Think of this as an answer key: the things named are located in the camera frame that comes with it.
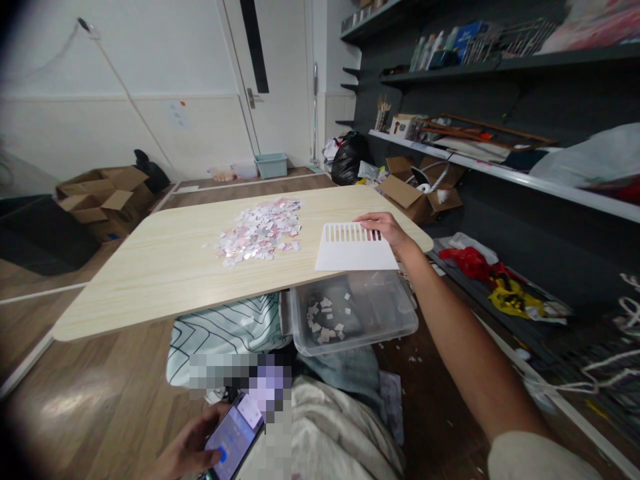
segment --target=plastic bin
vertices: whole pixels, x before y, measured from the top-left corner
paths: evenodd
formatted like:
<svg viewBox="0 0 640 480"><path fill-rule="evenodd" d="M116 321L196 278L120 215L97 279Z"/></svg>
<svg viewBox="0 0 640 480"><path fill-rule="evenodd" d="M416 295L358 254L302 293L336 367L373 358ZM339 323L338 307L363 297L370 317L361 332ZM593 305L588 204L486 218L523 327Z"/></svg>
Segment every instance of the plastic bin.
<svg viewBox="0 0 640 480"><path fill-rule="evenodd" d="M207 170L208 174L210 174L211 178L216 181L231 181L235 180L235 172L232 170L230 165L219 165L216 167L211 167Z"/></svg>
<svg viewBox="0 0 640 480"><path fill-rule="evenodd" d="M333 318L319 311L313 320L328 329L341 323L344 340L318 343L320 331L312 332L307 322L308 308L318 302L321 310L325 297L333 303ZM302 355L314 357L410 335L418 330L415 308L409 287L394 271L352 272L309 283L292 288L289 296L293 342Z"/></svg>
<svg viewBox="0 0 640 480"><path fill-rule="evenodd" d="M255 164L264 179L287 176L287 156L282 152L256 155Z"/></svg>
<svg viewBox="0 0 640 480"><path fill-rule="evenodd" d="M100 242L50 195L0 200L0 258L40 275L82 267Z"/></svg>
<svg viewBox="0 0 640 480"><path fill-rule="evenodd" d="M258 178L258 168L252 162L238 162L231 165L236 177L242 180Z"/></svg>

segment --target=striped fabric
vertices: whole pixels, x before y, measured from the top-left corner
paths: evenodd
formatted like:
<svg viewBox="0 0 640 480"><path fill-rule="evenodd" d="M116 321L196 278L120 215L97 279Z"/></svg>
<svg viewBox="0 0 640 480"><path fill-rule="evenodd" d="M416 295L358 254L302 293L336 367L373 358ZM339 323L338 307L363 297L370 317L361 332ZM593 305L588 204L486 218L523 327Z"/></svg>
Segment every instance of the striped fabric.
<svg viewBox="0 0 640 480"><path fill-rule="evenodd" d="M291 336L280 330L278 292L178 317L173 324L167 381L189 386L194 353L266 353L284 347Z"/></svg>

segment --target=white door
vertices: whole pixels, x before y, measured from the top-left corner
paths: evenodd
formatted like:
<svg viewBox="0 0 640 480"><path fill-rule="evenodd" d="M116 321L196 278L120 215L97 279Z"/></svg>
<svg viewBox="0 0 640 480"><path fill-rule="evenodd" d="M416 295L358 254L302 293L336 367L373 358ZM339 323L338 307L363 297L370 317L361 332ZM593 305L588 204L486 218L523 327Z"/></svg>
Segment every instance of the white door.
<svg viewBox="0 0 640 480"><path fill-rule="evenodd" d="M224 0L239 85L249 104L247 128L254 130L260 153L284 152L294 167L311 158L305 4Z"/></svg>

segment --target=door handle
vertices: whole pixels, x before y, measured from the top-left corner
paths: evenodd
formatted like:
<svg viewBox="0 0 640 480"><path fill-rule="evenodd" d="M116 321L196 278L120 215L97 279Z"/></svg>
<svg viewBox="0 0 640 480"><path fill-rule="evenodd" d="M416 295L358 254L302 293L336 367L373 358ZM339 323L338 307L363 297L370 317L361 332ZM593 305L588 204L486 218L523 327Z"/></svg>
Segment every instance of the door handle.
<svg viewBox="0 0 640 480"><path fill-rule="evenodd" d="M254 110L255 110L255 102L263 101L262 98L260 98L260 95L254 95L253 91L250 88L247 89L247 96L249 98L249 106Z"/></svg>

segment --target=teal plastic basket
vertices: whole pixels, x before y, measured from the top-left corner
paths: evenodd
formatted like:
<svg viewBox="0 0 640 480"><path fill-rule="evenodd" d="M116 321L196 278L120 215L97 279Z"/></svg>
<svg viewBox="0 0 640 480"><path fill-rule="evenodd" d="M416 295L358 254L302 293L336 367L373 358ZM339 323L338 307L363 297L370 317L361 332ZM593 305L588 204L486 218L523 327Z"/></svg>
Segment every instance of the teal plastic basket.
<svg viewBox="0 0 640 480"><path fill-rule="evenodd" d="M287 156L282 152L256 155L255 164L264 179L287 176Z"/></svg>

